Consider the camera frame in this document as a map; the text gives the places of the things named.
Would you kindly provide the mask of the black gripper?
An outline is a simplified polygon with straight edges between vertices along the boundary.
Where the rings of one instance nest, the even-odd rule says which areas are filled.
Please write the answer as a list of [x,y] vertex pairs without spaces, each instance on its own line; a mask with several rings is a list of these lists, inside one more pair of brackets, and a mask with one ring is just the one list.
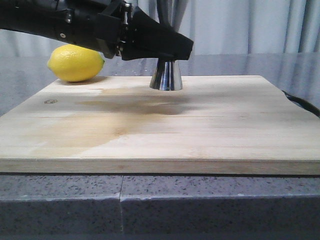
[[59,41],[124,61],[188,60],[194,42],[162,25],[127,1],[57,1],[54,26]]

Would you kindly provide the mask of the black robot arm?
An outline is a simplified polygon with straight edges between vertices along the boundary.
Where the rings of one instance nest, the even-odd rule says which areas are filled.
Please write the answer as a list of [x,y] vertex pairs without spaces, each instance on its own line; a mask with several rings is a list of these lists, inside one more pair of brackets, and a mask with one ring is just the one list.
[[187,60],[193,41],[124,0],[3,0],[0,27],[124,61]]

